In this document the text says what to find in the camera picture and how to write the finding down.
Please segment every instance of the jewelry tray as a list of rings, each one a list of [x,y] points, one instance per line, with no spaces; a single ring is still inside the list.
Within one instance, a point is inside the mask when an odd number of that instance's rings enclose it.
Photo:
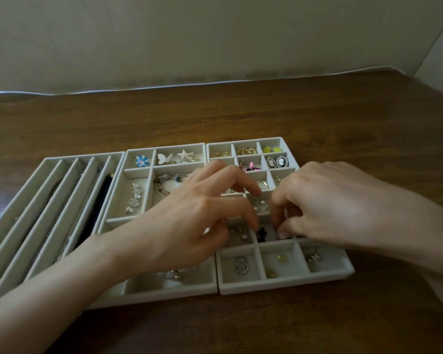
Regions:
[[[277,148],[277,152],[263,153],[267,146]],[[237,155],[243,148],[255,149],[256,154]],[[193,153],[197,161],[180,163],[177,154],[183,150]],[[165,157],[173,154],[171,160],[176,164],[158,165],[160,154]],[[147,157],[147,166],[136,166],[135,158],[140,155]],[[165,272],[143,274],[110,288],[89,309],[218,291],[228,295],[341,280],[354,273],[343,249],[303,237],[280,240],[270,223],[268,206],[259,206],[262,199],[267,202],[279,180],[299,169],[283,138],[277,137],[44,159],[0,216],[0,297],[73,250],[108,174],[114,173],[114,177],[92,235],[109,232],[163,200],[153,183],[156,177],[167,173],[189,174],[213,159],[211,156],[227,165],[253,163],[252,166],[259,168],[246,173],[259,184],[263,192],[261,198],[230,190],[221,196],[246,197],[257,207],[260,227],[266,232],[265,242],[259,242],[251,230],[245,241],[239,234],[230,232],[229,241],[206,262],[180,269],[179,280],[168,278]],[[279,156],[287,159],[287,166],[269,168],[266,159],[275,160]],[[140,206],[127,213],[133,195],[132,184],[142,189]],[[175,180],[167,181],[165,190],[171,191],[179,185]],[[237,228],[245,224],[241,218],[230,218],[227,225]],[[313,253],[320,259],[307,262],[306,258]],[[239,256],[243,256],[248,265],[248,273],[244,275],[236,271]],[[268,278],[266,271],[275,273],[276,278]]]

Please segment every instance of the starfish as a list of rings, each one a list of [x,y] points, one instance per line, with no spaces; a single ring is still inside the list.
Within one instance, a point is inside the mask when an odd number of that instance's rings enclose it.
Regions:
[[[184,149],[182,150],[182,153],[177,154],[177,156],[180,156],[180,162],[183,162],[184,160],[187,161],[198,161],[198,158],[194,155],[194,153],[187,153]]]

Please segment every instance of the wooden table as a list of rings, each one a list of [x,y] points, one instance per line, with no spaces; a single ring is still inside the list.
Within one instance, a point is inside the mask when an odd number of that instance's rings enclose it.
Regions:
[[[44,157],[283,136],[443,205],[443,95],[381,72],[0,97],[0,212]],[[86,311],[50,353],[443,353],[443,306],[407,264],[348,252],[345,281]]]

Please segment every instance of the butterfly earring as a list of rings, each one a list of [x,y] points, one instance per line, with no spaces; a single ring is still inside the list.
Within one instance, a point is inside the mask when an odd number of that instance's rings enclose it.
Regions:
[[[164,154],[158,154],[158,165],[168,165],[168,164],[176,164],[174,160],[171,160],[172,154],[169,154],[167,157]]]

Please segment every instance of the person's right hand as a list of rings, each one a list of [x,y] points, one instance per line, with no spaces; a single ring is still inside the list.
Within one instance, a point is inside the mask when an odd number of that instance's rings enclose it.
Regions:
[[[443,273],[443,208],[350,164],[305,164],[274,190],[270,211],[280,238],[307,236]]]

